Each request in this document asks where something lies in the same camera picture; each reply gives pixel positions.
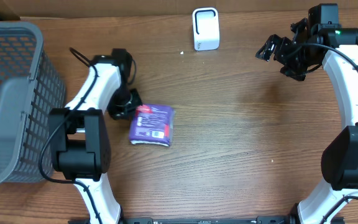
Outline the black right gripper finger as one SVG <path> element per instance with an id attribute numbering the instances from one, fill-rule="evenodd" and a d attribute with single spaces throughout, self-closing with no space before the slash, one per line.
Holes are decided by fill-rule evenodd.
<path id="1" fill-rule="evenodd" d="M 296 23 L 291 23 L 290 30 L 294 33 L 293 39 L 296 39 L 306 29 L 307 24 L 308 19 L 305 17 Z"/>
<path id="2" fill-rule="evenodd" d="M 271 35 L 256 52 L 255 57 L 268 62 L 278 45 L 280 45 L 280 37 L 276 34 Z"/>

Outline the pink purple sanitary pad pack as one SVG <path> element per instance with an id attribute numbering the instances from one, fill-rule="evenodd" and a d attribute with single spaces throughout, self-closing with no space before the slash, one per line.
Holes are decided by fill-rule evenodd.
<path id="1" fill-rule="evenodd" d="M 138 106 L 131 121 L 131 144 L 156 144 L 169 147 L 173 140 L 175 110 L 167 105 Z"/>

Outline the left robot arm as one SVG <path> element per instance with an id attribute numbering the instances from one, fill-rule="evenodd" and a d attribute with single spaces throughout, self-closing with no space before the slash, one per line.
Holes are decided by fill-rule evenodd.
<path id="1" fill-rule="evenodd" d="M 48 116 L 52 166 L 61 172 L 61 184 L 74 185 L 89 212 L 88 223 L 122 223 L 120 204 L 114 198 L 107 172 L 111 145 L 104 120 L 130 120 L 142 100 L 133 84 L 135 65 L 126 49 L 113 49 L 109 55 L 86 58 L 75 49 L 70 52 L 89 68 L 89 74 L 76 96 Z"/>

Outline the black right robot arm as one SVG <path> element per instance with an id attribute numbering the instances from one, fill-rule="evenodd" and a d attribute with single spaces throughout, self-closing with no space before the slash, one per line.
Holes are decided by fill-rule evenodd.
<path id="1" fill-rule="evenodd" d="M 342 223 L 339 212 L 358 200 L 358 29 L 344 28 L 335 3 L 318 4 L 290 26 L 292 38 L 271 35 L 256 57 L 281 63 L 294 80 L 322 68 L 331 81 L 341 115 L 341 132 L 323 151 L 322 179 L 288 215 L 270 223 Z"/>

